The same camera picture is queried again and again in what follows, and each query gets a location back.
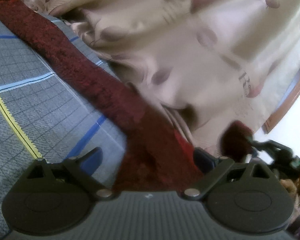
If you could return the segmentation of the dark red fuzzy garment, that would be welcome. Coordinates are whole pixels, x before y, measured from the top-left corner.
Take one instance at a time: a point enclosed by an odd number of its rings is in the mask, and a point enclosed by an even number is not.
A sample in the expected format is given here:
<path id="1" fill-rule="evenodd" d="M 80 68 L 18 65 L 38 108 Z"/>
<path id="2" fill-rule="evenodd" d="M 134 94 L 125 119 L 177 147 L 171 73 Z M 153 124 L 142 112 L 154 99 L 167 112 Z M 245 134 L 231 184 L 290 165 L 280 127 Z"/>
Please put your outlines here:
<path id="1" fill-rule="evenodd" d="M 126 135 L 114 190 L 181 191 L 213 170 L 213 157 L 196 151 L 161 113 L 87 59 L 48 19 L 9 0 L 0 1 L 0 21 Z"/>

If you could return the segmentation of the brown wooden door frame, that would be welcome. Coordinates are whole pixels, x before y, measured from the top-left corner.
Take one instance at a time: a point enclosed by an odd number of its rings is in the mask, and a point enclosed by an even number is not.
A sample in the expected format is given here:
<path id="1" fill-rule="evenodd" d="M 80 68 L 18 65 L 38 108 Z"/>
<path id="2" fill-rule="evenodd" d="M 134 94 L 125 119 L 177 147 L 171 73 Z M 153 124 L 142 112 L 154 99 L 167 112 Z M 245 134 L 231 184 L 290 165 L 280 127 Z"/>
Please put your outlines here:
<path id="1" fill-rule="evenodd" d="M 288 89 L 286 90 L 283 98 L 279 102 L 275 111 L 270 115 L 270 117 L 265 121 L 262 126 L 262 131 L 265 134 L 269 134 L 274 127 L 282 120 L 282 118 L 290 110 L 294 102 L 300 96 L 300 69 L 294 76 L 292 82 L 290 83 Z"/>

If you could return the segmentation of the grey plaid bed sheet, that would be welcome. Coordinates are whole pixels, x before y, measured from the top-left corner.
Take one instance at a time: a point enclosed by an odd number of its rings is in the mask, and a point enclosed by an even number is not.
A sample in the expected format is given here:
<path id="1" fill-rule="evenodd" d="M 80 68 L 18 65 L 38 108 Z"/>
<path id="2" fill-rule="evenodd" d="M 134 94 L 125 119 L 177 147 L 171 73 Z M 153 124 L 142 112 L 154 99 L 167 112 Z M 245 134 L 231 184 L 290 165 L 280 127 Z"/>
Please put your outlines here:
<path id="1" fill-rule="evenodd" d="M 96 147 L 103 159 L 93 176 L 111 187 L 123 133 L 0 22 L 0 239 L 10 231 L 2 200 L 35 158 L 58 163 Z"/>

